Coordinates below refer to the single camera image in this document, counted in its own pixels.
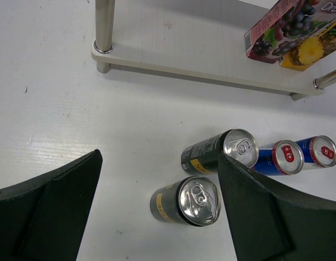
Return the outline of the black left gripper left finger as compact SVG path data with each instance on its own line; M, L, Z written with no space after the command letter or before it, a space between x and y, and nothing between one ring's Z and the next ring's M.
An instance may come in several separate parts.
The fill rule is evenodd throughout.
M94 150L0 189L0 260L76 260L102 167Z

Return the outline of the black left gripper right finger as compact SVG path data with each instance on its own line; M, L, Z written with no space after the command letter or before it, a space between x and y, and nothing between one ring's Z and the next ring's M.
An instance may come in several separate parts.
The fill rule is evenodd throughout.
M336 260L336 201L293 189L219 154L238 260Z

